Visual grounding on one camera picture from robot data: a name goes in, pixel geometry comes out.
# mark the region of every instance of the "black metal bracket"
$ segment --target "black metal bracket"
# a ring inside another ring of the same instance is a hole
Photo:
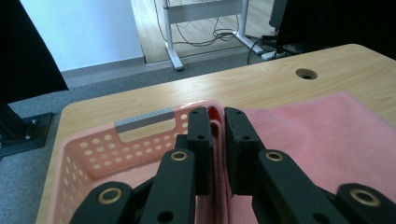
[[[43,147],[52,113],[21,119],[8,105],[0,104],[0,158]]]
[[[227,171],[231,191],[251,195],[256,178],[253,161],[265,149],[248,117],[240,110],[225,107]]]
[[[213,145],[213,135],[206,109],[204,107],[193,109],[189,114],[188,134],[177,136],[175,148],[187,148],[195,155],[196,195],[210,194]]]

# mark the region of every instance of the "white wall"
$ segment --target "white wall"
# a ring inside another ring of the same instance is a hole
[[[130,0],[21,0],[61,72],[143,57]]]

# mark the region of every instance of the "wooden table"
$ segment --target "wooden table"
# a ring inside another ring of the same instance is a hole
[[[318,78],[298,77],[296,70],[300,68],[316,72]],[[338,91],[349,92],[396,127],[396,62],[358,45],[325,49],[71,104],[61,116],[36,222],[46,222],[58,148],[71,133],[202,99],[215,99],[222,105],[239,108],[271,108]]]

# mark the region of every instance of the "pink towel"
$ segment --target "pink towel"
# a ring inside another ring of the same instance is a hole
[[[288,153],[317,186],[360,183],[396,202],[396,130],[348,93],[243,111],[265,146]],[[230,223],[256,222],[250,203],[232,198]]]

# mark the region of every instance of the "floor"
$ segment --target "floor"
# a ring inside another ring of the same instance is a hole
[[[170,6],[197,4],[205,0],[170,0]],[[164,30],[163,1],[161,0],[131,0],[134,10],[137,31],[140,36],[146,63],[161,63],[169,61],[165,49],[166,32]],[[247,13],[246,34],[260,37],[273,35],[275,29],[268,23],[274,0],[250,0]],[[241,49],[245,46],[236,38],[228,41],[216,40],[204,47],[195,47],[191,43],[203,43],[214,38],[214,30],[220,33],[231,33],[238,30],[240,16],[228,16],[201,21],[183,22],[172,25],[172,36],[175,50],[180,58],[200,55],[210,52]]]

